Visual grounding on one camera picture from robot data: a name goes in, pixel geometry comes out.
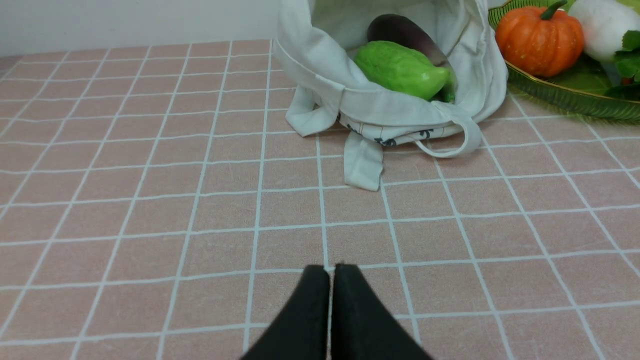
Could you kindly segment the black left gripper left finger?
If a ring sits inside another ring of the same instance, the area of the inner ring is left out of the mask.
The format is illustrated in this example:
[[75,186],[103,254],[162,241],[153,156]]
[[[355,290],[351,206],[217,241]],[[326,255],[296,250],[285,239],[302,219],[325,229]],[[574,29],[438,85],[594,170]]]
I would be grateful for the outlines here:
[[243,360],[324,360],[327,357],[330,276],[308,265],[294,291]]

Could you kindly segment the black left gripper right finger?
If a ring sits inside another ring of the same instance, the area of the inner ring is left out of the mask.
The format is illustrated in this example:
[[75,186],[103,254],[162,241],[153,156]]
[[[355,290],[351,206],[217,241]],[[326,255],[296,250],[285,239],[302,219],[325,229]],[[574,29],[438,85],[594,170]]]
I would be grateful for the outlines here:
[[334,268],[331,315],[333,360],[430,360],[375,294],[361,269]]

